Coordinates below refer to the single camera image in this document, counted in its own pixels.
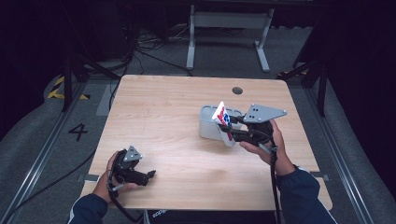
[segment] wooden tabletop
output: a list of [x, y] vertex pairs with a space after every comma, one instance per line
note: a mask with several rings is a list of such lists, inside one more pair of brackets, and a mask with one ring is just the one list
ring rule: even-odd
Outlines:
[[[233, 87], [243, 90], [240, 95]], [[293, 163], [319, 171], [289, 89], [282, 80], [135, 76], [122, 78], [89, 171], [100, 175], [116, 150], [133, 145], [143, 159], [136, 171], [157, 170], [146, 187], [119, 197], [126, 208], [275, 210], [270, 167], [238, 144], [199, 135], [203, 105], [236, 108], [251, 104], [285, 109], [276, 119]], [[321, 178], [319, 198], [332, 201]], [[81, 195], [92, 192], [86, 183]]]

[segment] black number on floor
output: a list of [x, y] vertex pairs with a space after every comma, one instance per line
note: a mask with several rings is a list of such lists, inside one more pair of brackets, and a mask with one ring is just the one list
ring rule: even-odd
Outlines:
[[70, 130], [69, 133], [78, 133], [77, 141], [79, 141], [79, 138], [81, 137], [81, 134], [88, 132], [88, 131], [84, 131], [84, 128], [85, 128], [85, 124], [80, 123], [76, 128]]

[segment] yellow and black striped tape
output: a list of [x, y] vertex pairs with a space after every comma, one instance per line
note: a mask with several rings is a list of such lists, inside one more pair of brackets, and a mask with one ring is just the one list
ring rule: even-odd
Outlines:
[[[64, 94], [57, 93], [59, 88], [61, 87], [62, 83], [64, 83], [64, 75], [60, 75], [58, 80], [56, 80], [55, 84], [52, 87], [52, 90], [49, 93], [47, 98], [56, 98], [56, 99], [64, 99]], [[89, 100], [91, 98], [88, 94], [82, 94], [79, 99], [81, 100]]]

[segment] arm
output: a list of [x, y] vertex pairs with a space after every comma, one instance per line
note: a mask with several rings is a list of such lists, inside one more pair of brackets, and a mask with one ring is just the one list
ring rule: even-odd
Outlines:
[[[106, 171], [99, 178], [92, 194], [83, 196], [75, 202], [70, 211], [68, 223], [102, 223], [102, 218], [107, 212], [107, 205], [111, 203], [110, 195], [107, 190], [108, 171], [111, 170], [117, 153], [118, 151], [116, 151], [108, 161]], [[115, 185], [119, 184], [115, 178], [113, 178], [113, 183], [115, 183]], [[136, 184], [128, 183], [119, 189], [119, 193], [136, 188]]]
[[[276, 184], [280, 191], [280, 203], [283, 216], [290, 223], [335, 223], [334, 219], [318, 199], [320, 185], [308, 172], [298, 169], [290, 161], [285, 150], [281, 131], [274, 120], [270, 120], [274, 129], [274, 140], [278, 146], [276, 161]], [[261, 148], [247, 142], [240, 146], [246, 151], [255, 153], [266, 163], [271, 156]]]

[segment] sleeve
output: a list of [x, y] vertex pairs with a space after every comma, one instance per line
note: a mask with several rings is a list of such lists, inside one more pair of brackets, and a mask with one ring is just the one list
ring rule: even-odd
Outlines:
[[276, 184], [286, 223], [336, 223], [318, 199], [319, 182], [308, 172], [296, 167], [294, 172], [278, 176]]
[[107, 212], [107, 203], [96, 194], [79, 198], [70, 211], [67, 223], [103, 223], [102, 218]]

